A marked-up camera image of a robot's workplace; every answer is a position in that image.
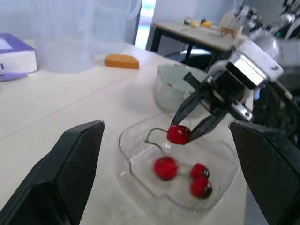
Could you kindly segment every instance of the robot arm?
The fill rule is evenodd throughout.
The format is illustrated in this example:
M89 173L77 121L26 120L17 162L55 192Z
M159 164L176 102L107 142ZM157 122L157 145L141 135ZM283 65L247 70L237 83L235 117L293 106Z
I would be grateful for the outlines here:
M241 101L248 90L256 90L271 83L287 101L293 101L293 96L277 82L283 69L254 42L246 40L223 63L224 70L213 70L203 83L197 81L191 73L184 78L195 92L179 107L172 125L179 124L199 104L211 113L194 128L191 141L212 131L228 113L238 120L251 122L251 110Z

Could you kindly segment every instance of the red cherry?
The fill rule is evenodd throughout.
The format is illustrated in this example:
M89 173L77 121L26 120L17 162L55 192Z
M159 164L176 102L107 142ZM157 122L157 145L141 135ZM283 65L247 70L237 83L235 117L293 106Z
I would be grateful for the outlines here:
M205 177L198 177L192 183L191 192L197 198L208 198L212 192L211 183Z
M191 170L191 177L195 180L197 177L205 177L208 179L210 177L210 172L205 165L197 163L193 166Z
M191 140L191 131L181 125L171 125L168 133L167 139L174 144L187 144Z
M165 156L156 160L153 169L160 179L170 181L176 177L178 165L172 157Z

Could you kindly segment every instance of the wall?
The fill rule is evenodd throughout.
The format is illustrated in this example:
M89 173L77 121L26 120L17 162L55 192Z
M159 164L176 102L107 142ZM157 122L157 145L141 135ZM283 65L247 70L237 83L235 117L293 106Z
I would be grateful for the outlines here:
M218 25L225 13L240 6L242 2L242 0L201 0L196 17L199 20L205 18Z
M195 16L199 0L157 0L152 23L183 22L187 15ZM151 27L146 50L150 50L154 35ZM158 54L168 55L184 49L185 45L167 37L162 37Z
M244 3L255 7L266 24L270 24L284 11L284 0L244 0Z

